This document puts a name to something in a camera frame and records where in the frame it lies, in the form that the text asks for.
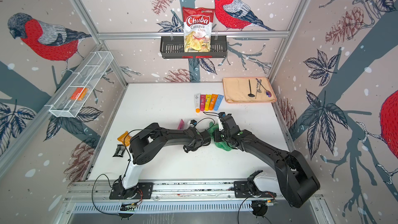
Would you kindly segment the white toothpaste tube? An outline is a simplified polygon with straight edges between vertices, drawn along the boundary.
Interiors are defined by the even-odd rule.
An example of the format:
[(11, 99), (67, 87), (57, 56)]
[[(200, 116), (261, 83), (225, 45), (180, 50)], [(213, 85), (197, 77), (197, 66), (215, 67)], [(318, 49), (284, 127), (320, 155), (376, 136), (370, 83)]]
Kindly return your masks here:
[(194, 95), (194, 104), (195, 104), (195, 112), (199, 113), (201, 111), (200, 110), (201, 95), (199, 93)]

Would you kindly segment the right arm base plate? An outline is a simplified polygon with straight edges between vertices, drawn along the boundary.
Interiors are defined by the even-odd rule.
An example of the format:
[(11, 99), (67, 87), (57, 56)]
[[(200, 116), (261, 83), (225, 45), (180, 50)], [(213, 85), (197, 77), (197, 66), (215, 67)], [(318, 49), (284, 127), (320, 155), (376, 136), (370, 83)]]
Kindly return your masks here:
[(275, 198), (277, 196), (274, 192), (260, 191), (254, 183), (248, 181), (235, 181), (232, 187), (235, 198)]

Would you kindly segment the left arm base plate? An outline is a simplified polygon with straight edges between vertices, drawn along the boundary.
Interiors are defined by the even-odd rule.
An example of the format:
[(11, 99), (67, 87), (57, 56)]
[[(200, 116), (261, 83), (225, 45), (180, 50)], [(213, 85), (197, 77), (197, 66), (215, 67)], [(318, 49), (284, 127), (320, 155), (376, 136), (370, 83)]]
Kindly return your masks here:
[(110, 200), (147, 200), (151, 198), (154, 183), (138, 183), (136, 186), (125, 189), (122, 182), (115, 182), (109, 195)]

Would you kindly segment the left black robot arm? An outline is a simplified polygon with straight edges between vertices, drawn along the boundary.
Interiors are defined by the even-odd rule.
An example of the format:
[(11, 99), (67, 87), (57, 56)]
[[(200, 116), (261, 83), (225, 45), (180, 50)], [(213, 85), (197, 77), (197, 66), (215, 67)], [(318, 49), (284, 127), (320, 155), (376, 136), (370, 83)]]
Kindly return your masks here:
[(189, 153), (208, 146), (211, 142), (208, 131), (200, 132), (195, 125), (185, 130), (173, 130), (162, 128), (158, 123), (152, 123), (137, 132), (130, 139), (130, 145), (127, 147), (129, 162), (125, 172), (118, 180), (119, 188), (122, 191), (137, 187), (143, 165), (153, 160), (163, 147), (181, 145), (183, 151)]

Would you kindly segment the magenta toothpaste tube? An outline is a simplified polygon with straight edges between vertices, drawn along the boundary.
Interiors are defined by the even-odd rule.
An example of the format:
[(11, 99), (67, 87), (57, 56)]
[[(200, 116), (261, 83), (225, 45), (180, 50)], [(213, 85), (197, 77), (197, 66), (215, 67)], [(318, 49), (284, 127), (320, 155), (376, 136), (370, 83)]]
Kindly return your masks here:
[(183, 130), (184, 129), (184, 121), (181, 119), (178, 125), (178, 130)]

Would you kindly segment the green cleaning cloth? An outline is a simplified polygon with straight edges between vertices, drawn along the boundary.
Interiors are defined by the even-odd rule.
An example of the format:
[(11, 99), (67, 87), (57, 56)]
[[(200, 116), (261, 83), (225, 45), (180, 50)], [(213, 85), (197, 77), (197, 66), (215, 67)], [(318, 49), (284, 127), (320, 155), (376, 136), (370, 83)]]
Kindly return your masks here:
[(224, 151), (231, 151), (233, 148), (226, 142), (221, 131), (219, 130), (218, 124), (210, 123), (207, 129), (212, 141), (215, 146), (223, 149)]

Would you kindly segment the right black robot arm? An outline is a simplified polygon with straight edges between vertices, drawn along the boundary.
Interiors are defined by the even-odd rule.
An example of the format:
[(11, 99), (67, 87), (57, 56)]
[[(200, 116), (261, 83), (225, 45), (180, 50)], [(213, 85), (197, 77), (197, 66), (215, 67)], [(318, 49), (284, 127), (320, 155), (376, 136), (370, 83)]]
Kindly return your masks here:
[(247, 152), (270, 166), (277, 175), (280, 191), (289, 204), (300, 208), (316, 191), (320, 182), (297, 150), (276, 148), (244, 129), (241, 130), (231, 114), (218, 114), (222, 125), (221, 137), (231, 147)]

